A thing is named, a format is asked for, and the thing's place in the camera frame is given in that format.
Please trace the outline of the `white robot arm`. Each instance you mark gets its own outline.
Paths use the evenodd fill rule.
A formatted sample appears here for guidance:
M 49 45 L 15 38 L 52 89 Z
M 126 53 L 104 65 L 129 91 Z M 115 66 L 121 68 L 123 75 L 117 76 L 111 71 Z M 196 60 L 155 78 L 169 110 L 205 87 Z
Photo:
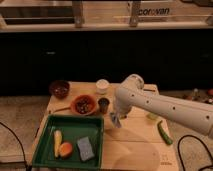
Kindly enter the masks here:
M 164 96 L 144 90 L 138 74 L 129 75 L 114 91 L 113 108 L 127 115 L 138 107 L 213 139 L 213 105 Z

